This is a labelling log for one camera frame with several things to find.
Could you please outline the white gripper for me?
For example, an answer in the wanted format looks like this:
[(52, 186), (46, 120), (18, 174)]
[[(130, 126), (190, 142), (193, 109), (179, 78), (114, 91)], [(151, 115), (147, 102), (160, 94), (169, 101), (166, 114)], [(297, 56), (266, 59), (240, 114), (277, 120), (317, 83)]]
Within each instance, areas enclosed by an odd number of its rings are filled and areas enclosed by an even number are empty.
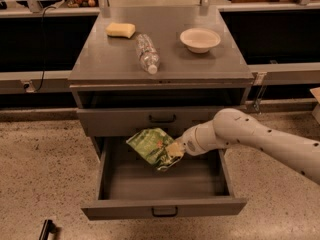
[(184, 153), (192, 156), (205, 154), (218, 148), (213, 122), (198, 124), (187, 129), (177, 141), (169, 144), (165, 150), (172, 158), (182, 158)]

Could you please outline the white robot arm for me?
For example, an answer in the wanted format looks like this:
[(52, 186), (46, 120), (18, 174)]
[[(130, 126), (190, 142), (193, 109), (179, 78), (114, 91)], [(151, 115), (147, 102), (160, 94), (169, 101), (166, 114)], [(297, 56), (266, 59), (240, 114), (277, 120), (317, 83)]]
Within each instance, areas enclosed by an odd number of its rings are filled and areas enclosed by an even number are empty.
[(260, 150), (311, 181), (320, 184), (320, 142), (269, 128), (233, 108), (187, 129), (166, 151), (173, 156), (198, 156), (241, 144)]

